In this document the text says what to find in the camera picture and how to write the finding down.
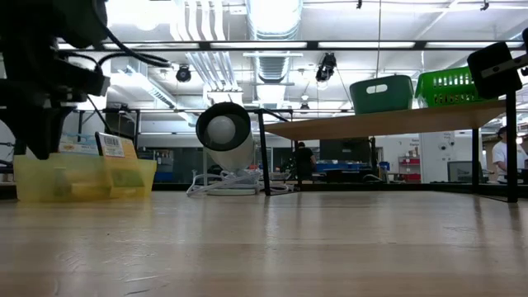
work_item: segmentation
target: wooden shelf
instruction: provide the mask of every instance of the wooden shelf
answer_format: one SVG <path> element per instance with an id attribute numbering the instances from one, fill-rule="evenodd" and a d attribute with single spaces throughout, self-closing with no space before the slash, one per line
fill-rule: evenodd
<path id="1" fill-rule="evenodd" d="M 287 139 L 345 139 L 376 135 L 477 129 L 506 111 L 506 101 L 389 111 L 266 125 Z"/>

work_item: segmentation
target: yellow plastic bin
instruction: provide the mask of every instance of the yellow plastic bin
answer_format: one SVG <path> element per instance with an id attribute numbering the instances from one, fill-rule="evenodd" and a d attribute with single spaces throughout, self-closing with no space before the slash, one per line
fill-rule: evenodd
<path id="1" fill-rule="evenodd" d="M 23 202 L 149 198 L 152 160 L 55 153 L 48 160 L 15 156 L 16 194 Z"/>

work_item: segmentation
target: black shirt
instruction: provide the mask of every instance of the black shirt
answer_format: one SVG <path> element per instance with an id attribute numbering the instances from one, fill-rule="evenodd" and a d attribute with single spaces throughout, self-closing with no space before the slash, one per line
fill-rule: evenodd
<path id="1" fill-rule="evenodd" d="M 314 155 L 309 148 L 299 148 L 296 152 L 297 166 L 299 167 L 299 175 L 312 175 L 313 165 L 311 158 Z"/>

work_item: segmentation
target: person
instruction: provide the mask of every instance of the person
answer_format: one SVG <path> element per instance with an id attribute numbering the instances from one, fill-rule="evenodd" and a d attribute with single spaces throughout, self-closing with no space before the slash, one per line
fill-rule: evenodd
<path id="1" fill-rule="evenodd" d="M 502 127 L 498 130 L 497 136 L 501 140 L 495 146 L 493 146 L 493 164 L 497 166 L 498 182 L 507 182 L 507 129 Z M 528 155 L 522 147 L 517 144 L 517 169 L 525 169 L 525 160 L 528 159 Z"/>
<path id="2" fill-rule="evenodd" d="M 304 142 L 299 142 L 296 154 L 297 170 L 301 180 L 312 180 L 312 171 L 316 167 L 314 152 L 306 147 Z"/>

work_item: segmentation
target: barcode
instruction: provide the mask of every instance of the barcode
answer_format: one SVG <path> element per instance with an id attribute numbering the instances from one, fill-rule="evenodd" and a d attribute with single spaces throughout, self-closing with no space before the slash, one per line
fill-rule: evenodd
<path id="1" fill-rule="evenodd" d="M 119 140 L 112 138 L 112 137 L 105 137 L 105 144 L 107 146 L 119 146 Z"/>

